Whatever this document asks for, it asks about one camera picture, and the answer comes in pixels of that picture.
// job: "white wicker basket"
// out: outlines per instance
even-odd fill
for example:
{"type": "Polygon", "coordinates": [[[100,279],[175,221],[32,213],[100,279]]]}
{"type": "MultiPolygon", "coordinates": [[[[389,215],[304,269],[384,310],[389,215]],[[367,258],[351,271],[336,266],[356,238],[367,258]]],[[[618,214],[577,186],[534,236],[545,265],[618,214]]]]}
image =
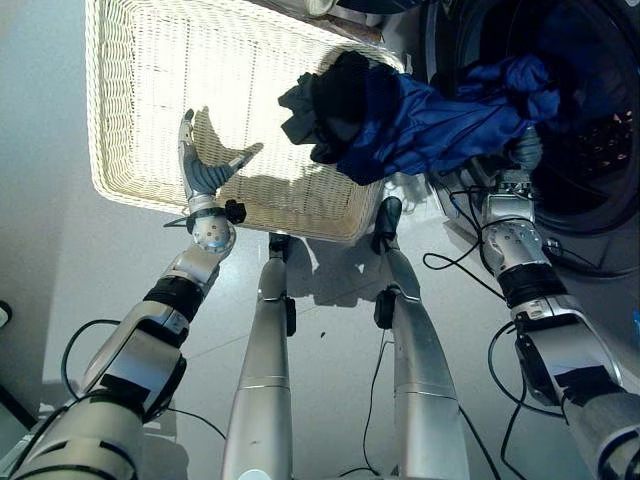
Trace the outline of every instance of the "white wicker basket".
{"type": "Polygon", "coordinates": [[[209,164],[264,149],[218,196],[247,208],[245,226],[352,242],[380,184],[359,187],[309,160],[280,125],[277,99],[344,50],[400,69],[375,47],[243,0],[87,0],[87,113],[93,184],[110,200],[181,214],[177,131],[196,111],[194,141],[209,164]]]}

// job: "blue cloth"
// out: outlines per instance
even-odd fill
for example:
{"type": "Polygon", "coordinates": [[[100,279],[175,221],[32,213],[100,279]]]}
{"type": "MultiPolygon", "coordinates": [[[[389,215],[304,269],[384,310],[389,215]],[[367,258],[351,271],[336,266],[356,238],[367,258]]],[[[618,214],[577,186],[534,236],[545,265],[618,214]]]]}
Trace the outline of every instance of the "blue cloth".
{"type": "Polygon", "coordinates": [[[547,69],[533,55],[472,68],[455,100],[378,66],[366,78],[366,96],[362,128],[337,163],[338,171],[360,185],[398,171],[458,167],[553,118],[560,104],[547,69]]]}

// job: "white floor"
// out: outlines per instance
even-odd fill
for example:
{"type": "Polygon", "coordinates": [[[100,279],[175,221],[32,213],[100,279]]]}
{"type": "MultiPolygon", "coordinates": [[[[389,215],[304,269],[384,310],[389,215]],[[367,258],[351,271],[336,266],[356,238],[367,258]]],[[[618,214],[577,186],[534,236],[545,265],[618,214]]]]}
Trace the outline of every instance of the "white floor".
{"type": "MultiPolygon", "coordinates": [[[[169,216],[109,202],[91,186],[83,2],[5,0],[0,42],[0,298],[15,310],[14,321],[0,331],[0,383],[36,412],[66,399],[59,361],[71,334],[93,318],[122,318],[189,238],[161,228],[169,216]]],[[[389,185],[391,193],[407,198],[400,245],[415,266],[461,403],[498,462],[512,405],[491,383],[485,357],[508,312],[462,272],[421,265],[426,251],[455,256],[467,243],[447,227],[432,198],[416,193],[417,179],[396,183],[407,181],[413,183],[389,185]]],[[[184,345],[189,368],[175,406],[225,430],[266,245],[265,233],[238,232],[184,345]]],[[[372,320],[376,260],[367,239],[354,247],[298,241],[291,254],[289,289],[298,309],[298,332],[289,343],[296,478],[336,476],[363,465],[362,433],[381,335],[372,320]]],[[[466,265],[492,282],[477,258],[466,265]]],[[[81,338],[70,358],[73,378],[107,334],[107,327],[96,327],[81,338]]],[[[392,363],[387,349],[367,443],[369,458],[383,472],[397,462],[392,363]]],[[[499,345],[496,363],[505,382],[519,388],[510,342],[499,345]]],[[[218,478],[223,443],[198,420],[167,414],[147,431],[146,478],[218,478]]],[[[471,437],[468,448],[473,478],[489,478],[471,437]]],[[[523,412],[509,456],[530,479],[588,478],[557,420],[523,412]]],[[[515,478],[500,468],[503,478],[515,478]]]]}

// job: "washing machine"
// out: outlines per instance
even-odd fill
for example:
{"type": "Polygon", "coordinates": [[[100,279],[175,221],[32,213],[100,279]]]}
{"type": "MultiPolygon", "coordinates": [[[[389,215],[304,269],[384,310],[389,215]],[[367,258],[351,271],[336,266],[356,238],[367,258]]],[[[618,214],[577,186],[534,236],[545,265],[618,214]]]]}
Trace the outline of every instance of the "washing machine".
{"type": "MultiPolygon", "coordinates": [[[[536,127],[536,225],[565,285],[640,386],[640,0],[432,1],[421,28],[428,80],[447,95],[475,63],[535,53],[553,65],[562,107],[536,127]]],[[[483,184],[509,162],[509,148],[517,142],[429,177],[458,227],[469,230],[447,188],[483,184]]],[[[471,208],[480,202],[472,197],[471,208]]]]}

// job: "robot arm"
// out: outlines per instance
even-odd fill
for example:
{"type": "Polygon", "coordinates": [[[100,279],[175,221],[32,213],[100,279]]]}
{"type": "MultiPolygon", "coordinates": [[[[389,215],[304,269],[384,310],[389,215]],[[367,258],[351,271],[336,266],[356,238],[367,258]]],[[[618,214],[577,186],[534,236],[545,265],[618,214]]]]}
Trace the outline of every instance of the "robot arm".
{"type": "Polygon", "coordinates": [[[562,407],[596,478],[640,475],[640,396],[542,251],[533,202],[501,184],[483,204],[483,258],[516,326],[516,352],[532,395],[562,407]]]}
{"type": "Polygon", "coordinates": [[[169,405],[186,368],[180,346],[189,324],[235,243],[242,204],[220,207],[216,190],[253,154],[229,164],[200,162],[191,137],[193,111],[182,119],[178,145],[193,244],[179,254],[118,325],[86,370],[76,402],[45,422],[12,479],[134,479],[142,424],[169,405]]]}

